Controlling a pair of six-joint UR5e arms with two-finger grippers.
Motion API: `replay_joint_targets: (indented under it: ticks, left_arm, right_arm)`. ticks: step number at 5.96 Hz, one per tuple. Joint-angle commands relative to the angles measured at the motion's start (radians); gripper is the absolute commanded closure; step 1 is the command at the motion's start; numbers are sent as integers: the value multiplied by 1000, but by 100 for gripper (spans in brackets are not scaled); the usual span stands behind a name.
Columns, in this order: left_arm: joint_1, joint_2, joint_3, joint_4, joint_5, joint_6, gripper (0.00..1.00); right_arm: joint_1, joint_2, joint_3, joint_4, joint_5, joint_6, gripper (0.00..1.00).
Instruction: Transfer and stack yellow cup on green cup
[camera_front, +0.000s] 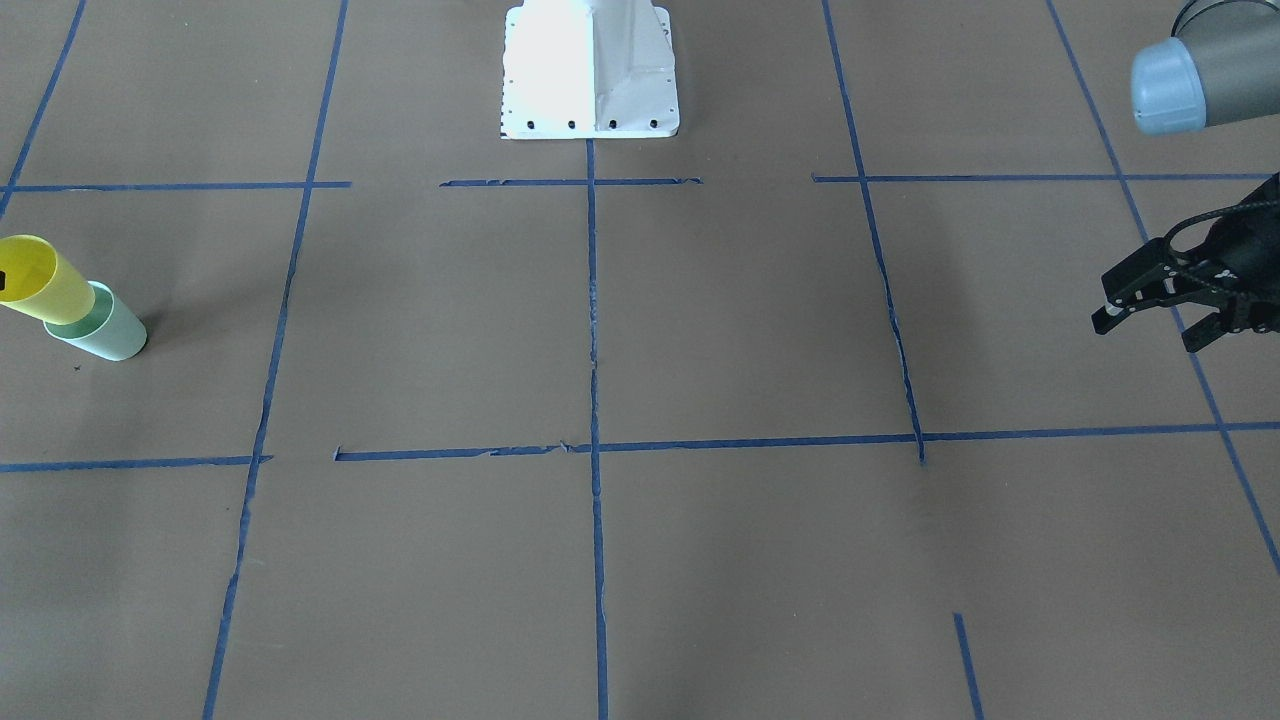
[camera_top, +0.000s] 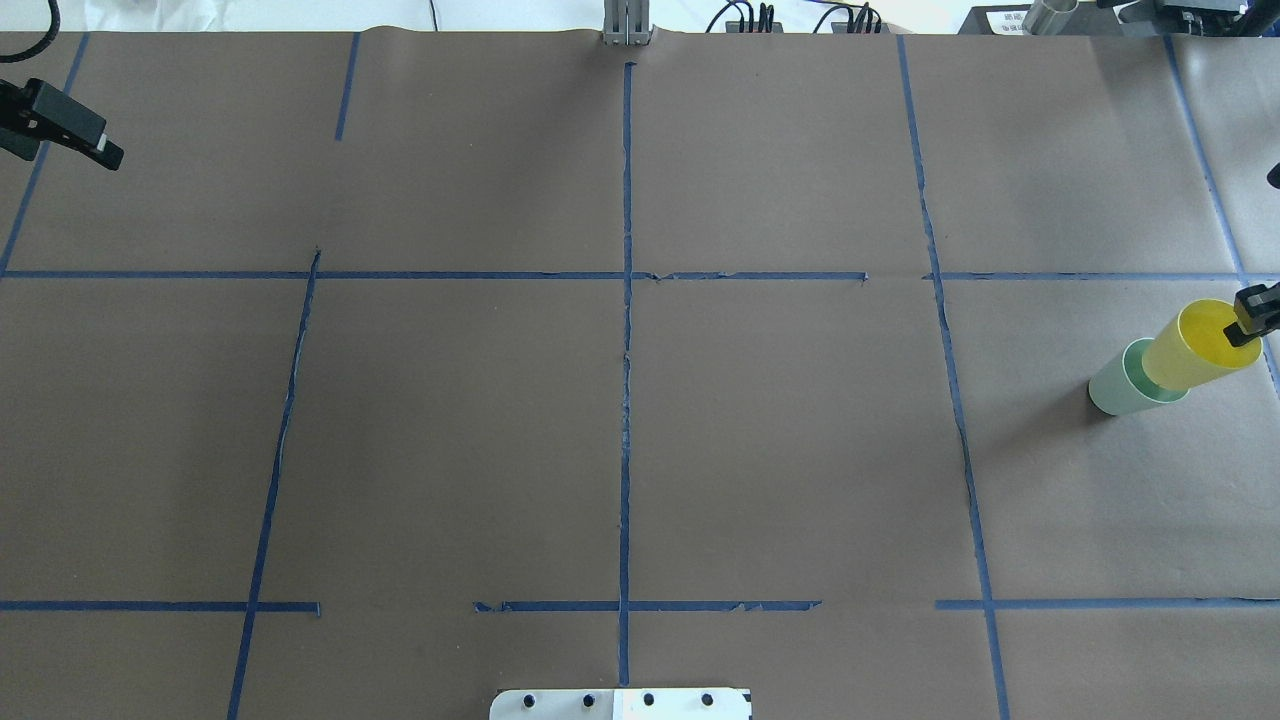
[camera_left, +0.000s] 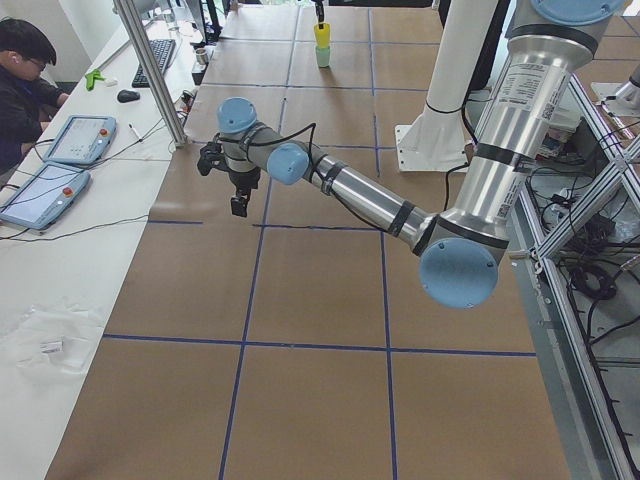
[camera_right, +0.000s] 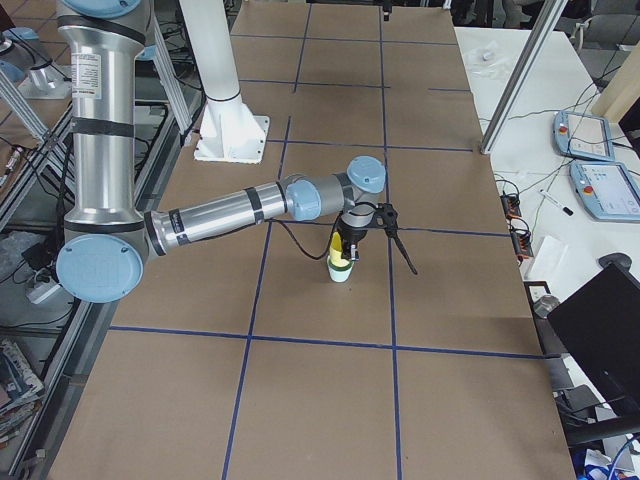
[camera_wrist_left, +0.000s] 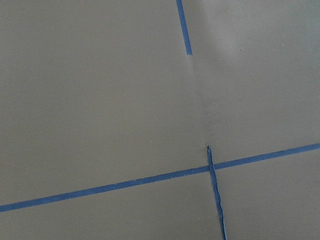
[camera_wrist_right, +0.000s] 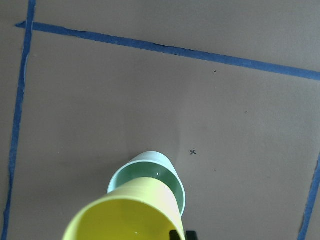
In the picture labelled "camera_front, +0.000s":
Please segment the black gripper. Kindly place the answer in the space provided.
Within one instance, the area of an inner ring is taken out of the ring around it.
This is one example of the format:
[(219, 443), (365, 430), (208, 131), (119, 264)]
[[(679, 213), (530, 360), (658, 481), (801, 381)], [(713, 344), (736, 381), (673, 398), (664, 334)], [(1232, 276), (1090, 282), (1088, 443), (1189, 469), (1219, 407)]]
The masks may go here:
[[(1219, 218), (1199, 247), (1197, 273), (1219, 292), (1217, 309), (1181, 333), (1198, 354), (1228, 334), (1262, 333), (1277, 325), (1277, 176), (1248, 193), (1233, 214)], [(1103, 306), (1091, 322), (1107, 334), (1132, 314), (1153, 307), (1204, 304), (1210, 288), (1190, 278), (1165, 237), (1153, 238), (1101, 277)]]

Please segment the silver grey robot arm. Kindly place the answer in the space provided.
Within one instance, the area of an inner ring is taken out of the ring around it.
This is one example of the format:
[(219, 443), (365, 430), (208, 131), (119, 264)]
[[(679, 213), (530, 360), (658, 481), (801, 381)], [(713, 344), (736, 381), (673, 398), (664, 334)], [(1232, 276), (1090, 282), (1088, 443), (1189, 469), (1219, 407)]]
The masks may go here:
[[(1170, 36), (1132, 64), (1132, 109), (1146, 135), (1198, 132), (1274, 117), (1279, 109), (1275, 1), (1188, 1)], [(1208, 314), (1184, 329), (1196, 354), (1229, 334), (1277, 329), (1277, 177), (1242, 201), (1176, 223), (1103, 273), (1091, 322), (1107, 334), (1152, 307), (1196, 304)]]

